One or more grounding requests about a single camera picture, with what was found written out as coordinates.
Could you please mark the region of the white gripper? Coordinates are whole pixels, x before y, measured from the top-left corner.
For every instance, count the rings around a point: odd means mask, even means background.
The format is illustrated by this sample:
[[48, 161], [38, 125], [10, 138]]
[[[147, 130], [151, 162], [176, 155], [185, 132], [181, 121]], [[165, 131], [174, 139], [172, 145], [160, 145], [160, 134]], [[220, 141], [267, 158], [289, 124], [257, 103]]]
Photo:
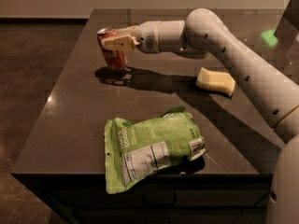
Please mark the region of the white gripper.
[[102, 39], [101, 45], [107, 50], [133, 51], [137, 47], [144, 53], [160, 53], [160, 26], [160, 21], [146, 21], [139, 26], [118, 28], [118, 35]]

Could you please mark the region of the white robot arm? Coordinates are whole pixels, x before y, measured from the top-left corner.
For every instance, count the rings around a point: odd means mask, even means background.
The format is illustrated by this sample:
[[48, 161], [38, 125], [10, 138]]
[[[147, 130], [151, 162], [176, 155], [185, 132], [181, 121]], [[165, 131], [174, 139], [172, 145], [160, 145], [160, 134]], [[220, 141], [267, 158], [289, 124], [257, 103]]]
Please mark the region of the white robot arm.
[[285, 147], [272, 179], [266, 224], [299, 221], [299, 87], [239, 41], [212, 11], [198, 8], [185, 21], [147, 21], [121, 28], [99, 44], [107, 50], [215, 56]]

